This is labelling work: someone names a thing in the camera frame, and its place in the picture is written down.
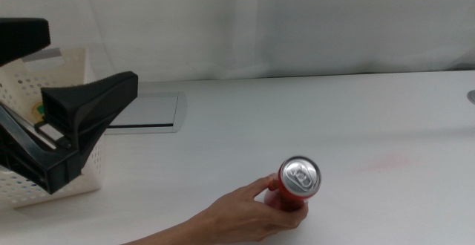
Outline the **person's bare hand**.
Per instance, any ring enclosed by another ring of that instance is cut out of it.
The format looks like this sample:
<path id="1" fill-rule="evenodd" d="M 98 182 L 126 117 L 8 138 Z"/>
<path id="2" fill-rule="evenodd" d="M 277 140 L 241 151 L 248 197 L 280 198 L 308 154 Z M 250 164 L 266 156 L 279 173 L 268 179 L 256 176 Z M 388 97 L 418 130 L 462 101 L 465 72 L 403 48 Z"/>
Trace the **person's bare hand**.
<path id="1" fill-rule="evenodd" d="M 308 204 L 285 212 L 256 201 L 274 175 L 262 177 L 217 199 L 198 215 L 198 231 L 204 244 L 262 241 L 271 235 L 296 229 L 307 217 Z"/>

